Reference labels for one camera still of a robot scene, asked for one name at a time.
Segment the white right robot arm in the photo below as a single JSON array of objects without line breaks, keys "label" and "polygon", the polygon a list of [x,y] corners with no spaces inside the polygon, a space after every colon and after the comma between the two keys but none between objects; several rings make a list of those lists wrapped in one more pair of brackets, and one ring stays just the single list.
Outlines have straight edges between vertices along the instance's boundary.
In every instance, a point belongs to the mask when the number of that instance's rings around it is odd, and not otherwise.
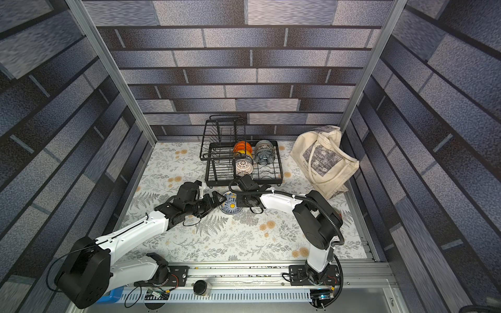
[{"label": "white right robot arm", "polygon": [[228,188],[237,195],[242,207],[259,207],[263,211],[275,209],[294,216],[310,243],[305,262],[307,280],[314,285],[328,280],[343,285],[343,269],[333,252],[334,246],[344,245],[341,232],[343,217],[319,192],[312,190],[304,195],[291,194],[269,185],[260,186],[249,175],[234,179]]}]

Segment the black wire dish rack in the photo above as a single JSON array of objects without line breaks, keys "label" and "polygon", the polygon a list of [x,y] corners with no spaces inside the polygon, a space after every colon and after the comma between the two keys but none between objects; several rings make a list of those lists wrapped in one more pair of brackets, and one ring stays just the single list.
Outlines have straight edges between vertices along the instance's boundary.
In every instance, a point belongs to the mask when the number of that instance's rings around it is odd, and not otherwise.
[{"label": "black wire dish rack", "polygon": [[[237,159],[252,159],[254,164],[252,179],[260,185],[281,185],[283,182],[283,167],[279,144],[275,140],[248,135],[251,126],[240,115],[211,115],[204,126],[200,160],[206,161],[205,182],[210,187],[227,186],[236,175]],[[255,146],[261,140],[269,140],[275,149],[275,161],[270,165],[259,165],[256,160]],[[252,155],[233,152],[234,146],[246,141],[252,145]]]}]

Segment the black speckled ceramic bowl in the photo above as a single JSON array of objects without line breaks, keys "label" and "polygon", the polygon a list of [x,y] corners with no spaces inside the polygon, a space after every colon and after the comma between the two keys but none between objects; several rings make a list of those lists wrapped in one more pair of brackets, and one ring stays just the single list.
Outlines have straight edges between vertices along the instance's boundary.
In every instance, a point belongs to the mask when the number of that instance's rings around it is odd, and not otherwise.
[{"label": "black speckled ceramic bowl", "polygon": [[258,152],[258,151],[261,151],[263,149],[273,151],[274,147],[273,147],[273,144],[269,140],[261,140],[261,141],[257,142],[254,150],[256,152]]}]

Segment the dark grey-blue ceramic bowl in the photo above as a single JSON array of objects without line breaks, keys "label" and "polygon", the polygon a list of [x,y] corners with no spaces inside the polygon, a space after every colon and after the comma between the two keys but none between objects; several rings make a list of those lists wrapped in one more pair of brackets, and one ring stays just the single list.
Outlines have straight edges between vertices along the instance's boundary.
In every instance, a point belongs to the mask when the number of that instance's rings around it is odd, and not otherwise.
[{"label": "dark grey-blue ceramic bowl", "polygon": [[263,146],[256,148],[256,160],[259,165],[265,166],[273,164],[275,161],[275,149],[273,146]]}]

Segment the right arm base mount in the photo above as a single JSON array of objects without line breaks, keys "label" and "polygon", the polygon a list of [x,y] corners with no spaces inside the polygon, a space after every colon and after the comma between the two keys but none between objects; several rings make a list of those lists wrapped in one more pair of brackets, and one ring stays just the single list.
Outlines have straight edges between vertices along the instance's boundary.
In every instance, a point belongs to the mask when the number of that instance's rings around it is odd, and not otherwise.
[{"label": "right arm base mount", "polygon": [[343,275],[339,267],[327,264],[321,272],[316,272],[307,264],[289,266],[288,280],[292,286],[340,286]]}]

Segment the orange plastic bowl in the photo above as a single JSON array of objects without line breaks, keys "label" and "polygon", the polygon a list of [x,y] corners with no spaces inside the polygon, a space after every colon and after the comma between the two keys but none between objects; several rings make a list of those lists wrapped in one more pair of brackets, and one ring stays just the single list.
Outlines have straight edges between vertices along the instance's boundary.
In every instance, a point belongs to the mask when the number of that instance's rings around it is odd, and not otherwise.
[{"label": "orange plastic bowl", "polygon": [[233,152],[235,153],[244,153],[244,154],[249,154],[249,155],[252,155],[252,152],[253,152],[253,148],[252,148],[252,145],[250,145],[249,142],[246,142],[246,141],[240,141],[238,142],[234,148],[233,148]]}]

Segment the white lattice pattern bowl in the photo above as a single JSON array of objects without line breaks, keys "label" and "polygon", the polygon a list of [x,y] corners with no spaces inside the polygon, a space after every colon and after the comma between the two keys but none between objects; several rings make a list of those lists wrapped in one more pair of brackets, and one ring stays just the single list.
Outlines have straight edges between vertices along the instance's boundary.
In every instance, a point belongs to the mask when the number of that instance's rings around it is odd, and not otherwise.
[{"label": "white lattice pattern bowl", "polygon": [[237,176],[245,176],[253,173],[254,164],[252,159],[237,159],[235,171]]}]

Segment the blue yellow patterned bowl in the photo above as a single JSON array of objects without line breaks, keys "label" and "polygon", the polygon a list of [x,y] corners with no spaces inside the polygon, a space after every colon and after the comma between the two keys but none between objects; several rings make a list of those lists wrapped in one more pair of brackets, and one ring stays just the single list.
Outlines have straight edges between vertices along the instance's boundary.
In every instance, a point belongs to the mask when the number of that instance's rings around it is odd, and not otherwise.
[{"label": "blue yellow patterned bowl", "polygon": [[231,191],[223,194],[226,201],[221,205],[220,210],[226,215],[235,215],[241,212],[242,208],[237,206],[237,195]]}]

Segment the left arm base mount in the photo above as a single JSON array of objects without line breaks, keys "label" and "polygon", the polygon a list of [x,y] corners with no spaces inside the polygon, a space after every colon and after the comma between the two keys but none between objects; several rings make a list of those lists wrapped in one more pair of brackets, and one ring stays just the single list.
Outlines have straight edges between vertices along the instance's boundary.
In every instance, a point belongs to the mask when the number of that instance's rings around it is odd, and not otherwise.
[{"label": "left arm base mount", "polygon": [[188,270],[187,266],[159,266],[153,277],[147,282],[161,288],[184,287]]}]

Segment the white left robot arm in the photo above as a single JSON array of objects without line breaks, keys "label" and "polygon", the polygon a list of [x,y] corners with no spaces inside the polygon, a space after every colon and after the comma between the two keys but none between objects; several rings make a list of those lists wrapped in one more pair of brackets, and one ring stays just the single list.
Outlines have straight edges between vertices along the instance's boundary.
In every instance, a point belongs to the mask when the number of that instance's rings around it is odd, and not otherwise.
[{"label": "white left robot arm", "polygon": [[216,191],[202,194],[201,187],[200,181],[184,183],[175,196],[140,220],[96,239],[79,239],[55,276],[56,290],[85,309],[104,294],[129,284],[140,288],[164,286],[173,275],[168,262],[156,252],[129,262],[120,259],[143,242],[185,222],[187,216],[202,219],[226,201]]}]

